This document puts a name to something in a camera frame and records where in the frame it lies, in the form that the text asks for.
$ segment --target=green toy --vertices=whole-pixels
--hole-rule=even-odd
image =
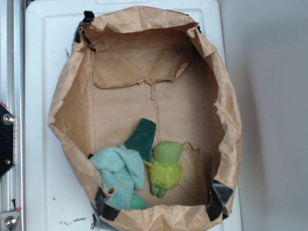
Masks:
[[[147,209],[145,200],[138,194],[133,194],[130,209]]]
[[[148,166],[153,195],[163,197],[167,190],[179,183],[182,166],[178,160],[182,151],[182,145],[178,142],[167,141],[155,147],[152,165]]]

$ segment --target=white container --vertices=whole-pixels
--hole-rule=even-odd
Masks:
[[[47,127],[58,77],[84,11],[96,16],[134,5],[189,14],[224,60],[219,6],[216,0],[36,0],[26,10],[26,230],[92,230],[92,214],[61,143]],[[106,224],[102,230],[113,230]],[[212,231],[241,231],[239,196],[231,216]]]

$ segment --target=cloth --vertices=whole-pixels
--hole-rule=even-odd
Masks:
[[[133,191],[144,189],[144,165],[138,151],[127,149],[124,145],[109,147],[99,151],[90,161],[98,170],[105,190],[114,186],[115,194],[108,205],[116,209],[130,209]]]

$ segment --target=cardboard flap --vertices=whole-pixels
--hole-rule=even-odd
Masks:
[[[104,45],[96,41],[100,45],[93,55],[93,82],[104,89],[175,80],[193,59],[192,43],[176,30],[102,34],[100,38],[113,41]]]

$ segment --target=fuzzy yellow-green fabric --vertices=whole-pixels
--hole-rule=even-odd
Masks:
[[[179,164],[165,164],[152,158],[152,164],[148,168],[151,184],[163,189],[171,189],[180,181],[182,166]]]

